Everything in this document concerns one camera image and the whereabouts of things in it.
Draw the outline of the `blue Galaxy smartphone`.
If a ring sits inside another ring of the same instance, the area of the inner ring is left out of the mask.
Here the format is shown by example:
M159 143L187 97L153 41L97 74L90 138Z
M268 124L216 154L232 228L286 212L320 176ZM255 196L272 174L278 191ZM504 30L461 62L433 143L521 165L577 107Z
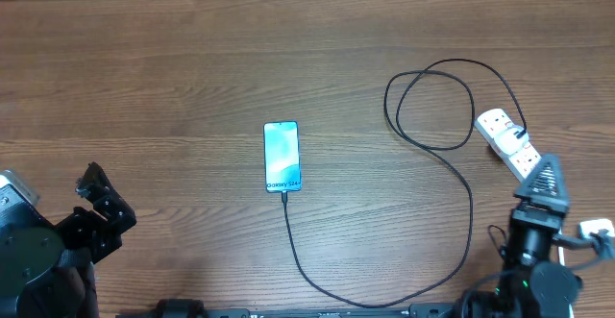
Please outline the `blue Galaxy smartphone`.
M263 125L265 189L269 193L302 189L299 127L296 121Z

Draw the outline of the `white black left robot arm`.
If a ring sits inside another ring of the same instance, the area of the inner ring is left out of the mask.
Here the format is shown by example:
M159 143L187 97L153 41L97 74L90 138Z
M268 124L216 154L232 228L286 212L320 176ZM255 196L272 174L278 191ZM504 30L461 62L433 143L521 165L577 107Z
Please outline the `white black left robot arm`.
M103 168L88 165L76 193L92 209L53 224L37 211L39 195L11 170L1 172L1 315L98 317L94 265L122 246L135 212Z

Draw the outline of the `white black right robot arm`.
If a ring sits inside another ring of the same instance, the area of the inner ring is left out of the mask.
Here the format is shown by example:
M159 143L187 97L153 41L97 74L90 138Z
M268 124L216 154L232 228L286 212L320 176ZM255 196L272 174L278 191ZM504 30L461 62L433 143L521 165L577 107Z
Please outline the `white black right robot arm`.
M560 232L569 194L559 157L544 155L514 192L503 271L477 282L457 306L457 317L567 317L582 280L551 261L552 247L589 248L591 241Z

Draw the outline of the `white charger plug adapter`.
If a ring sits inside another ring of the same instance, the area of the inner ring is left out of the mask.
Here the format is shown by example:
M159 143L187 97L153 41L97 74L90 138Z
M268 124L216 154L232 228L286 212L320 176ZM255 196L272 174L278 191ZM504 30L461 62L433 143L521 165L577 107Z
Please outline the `white charger plug adapter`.
M510 157L521 150L529 142L527 131L518 125L501 131L494 137L496 152L504 157Z

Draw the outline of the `white power strip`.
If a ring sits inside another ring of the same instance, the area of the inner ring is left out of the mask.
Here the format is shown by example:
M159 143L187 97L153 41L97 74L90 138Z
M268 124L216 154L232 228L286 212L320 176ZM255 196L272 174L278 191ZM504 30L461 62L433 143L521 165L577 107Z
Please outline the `white power strip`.
M529 135L519 137L523 127L516 125L504 110L485 111L475 120L475 127L520 182L541 160Z

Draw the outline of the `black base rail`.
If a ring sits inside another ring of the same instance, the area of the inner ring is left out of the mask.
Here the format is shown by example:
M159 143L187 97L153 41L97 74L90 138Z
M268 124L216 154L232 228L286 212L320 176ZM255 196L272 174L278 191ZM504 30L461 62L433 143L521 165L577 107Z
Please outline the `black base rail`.
M453 304L413 304L408 307L356 309L248 310L210 309L202 301L161 300L147 312L123 312L117 318L453 318Z

